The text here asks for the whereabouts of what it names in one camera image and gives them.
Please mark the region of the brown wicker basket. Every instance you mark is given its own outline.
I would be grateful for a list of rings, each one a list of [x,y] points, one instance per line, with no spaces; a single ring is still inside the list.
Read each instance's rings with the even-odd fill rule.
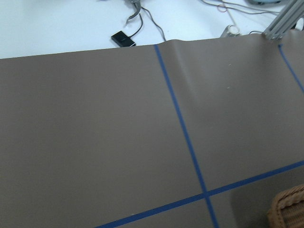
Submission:
[[[278,193],[267,213],[270,228],[304,227],[304,185]]]

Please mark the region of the aluminium frame post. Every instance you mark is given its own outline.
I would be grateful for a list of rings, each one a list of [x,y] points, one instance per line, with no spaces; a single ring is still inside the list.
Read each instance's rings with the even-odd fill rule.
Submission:
[[[268,40],[281,39],[303,16],[304,1],[290,0],[262,35]]]

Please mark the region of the small black usb hub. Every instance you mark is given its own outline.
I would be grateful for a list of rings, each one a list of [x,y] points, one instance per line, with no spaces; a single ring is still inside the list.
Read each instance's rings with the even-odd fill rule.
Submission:
[[[132,41],[132,39],[127,36],[124,32],[119,31],[111,36],[111,39],[119,46],[119,47],[134,47],[136,43]]]

